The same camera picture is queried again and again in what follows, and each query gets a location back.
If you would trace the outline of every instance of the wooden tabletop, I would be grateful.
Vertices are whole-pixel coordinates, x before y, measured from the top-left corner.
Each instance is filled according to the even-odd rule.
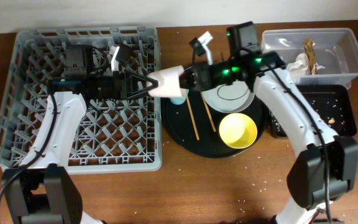
[[[270,29],[320,27],[351,28],[358,41],[358,21],[256,25],[259,37]],[[226,26],[161,28],[162,67],[190,62],[189,41],[207,30],[214,37],[209,44],[214,58],[220,58],[220,52],[227,57]],[[14,39],[15,34],[0,34],[0,105]],[[349,95],[358,129],[358,77]],[[162,132],[163,142],[169,143],[164,144],[163,165],[156,172],[72,176],[86,212],[108,223],[229,223],[270,218],[283,209],[290,196],[285,179],[295,161],[288,140],[274,139],[266,131],[241,155],[207,159]],[[358,170],[354,190],[335,202],[332,211],[333,217],[358,223]],[[11,223],[5,200],[1,220]]]

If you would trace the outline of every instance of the white tissue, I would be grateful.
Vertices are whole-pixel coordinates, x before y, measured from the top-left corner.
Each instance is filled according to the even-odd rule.
[[[324,66],[320,66],[316,63],[317,65],[317,70],[323,69],[325,68]],[[295,62],[293,63],[289,63],[287,65],[287,70],[291,76],[291,79],[296,83],[299,81],[299,79],[303,76],[303,75],[310,75],[310,70],[309,70],[309,59],[306,53],[302,53],[299,54],[296,59]]]

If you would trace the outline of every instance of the yellow cup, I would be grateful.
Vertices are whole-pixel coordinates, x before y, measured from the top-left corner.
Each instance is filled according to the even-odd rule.
[[[258,135],[255,122],[245,114],[233,113],[224,117],[219,125],[223,142],[233,149],[249,147]]]

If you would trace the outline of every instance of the wooden chopstick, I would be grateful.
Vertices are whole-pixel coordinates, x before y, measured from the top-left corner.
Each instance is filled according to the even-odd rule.
[[[189,101],[189,97],[188,97],[188,96],[187,96],[187,98],[186,98],[186,101],[187,101],[187,106],[189,107],[191,122],[193,123],[194,132],[196,133],[196,138],[197,138],[197,141],[198,141],[198,140],[200,140],[200,137],[198,136],[197,127],[196,127],[196,122],[194,121],[193,111],[191,110],[190,101]]]
[[[206,104],[206,102],[204,100],[203,94],[201,94],[201,99],[203,99],[204,106],[205,106],[205,109],[206,109],[206,113],[208,114],[209,122],[211,122],[212,129],[214,130],[214,132],[216,132],[214,121],[212,120],[211,113],[209,112],[209,108],[208,108],[208,105]]]

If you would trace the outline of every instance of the plate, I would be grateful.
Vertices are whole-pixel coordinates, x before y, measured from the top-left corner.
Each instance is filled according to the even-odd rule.
[[[235,81],[232,85],[220,85],[202,94],[205,102],[221,113],[240,112],[246,109],[255,97],[242,81]]]

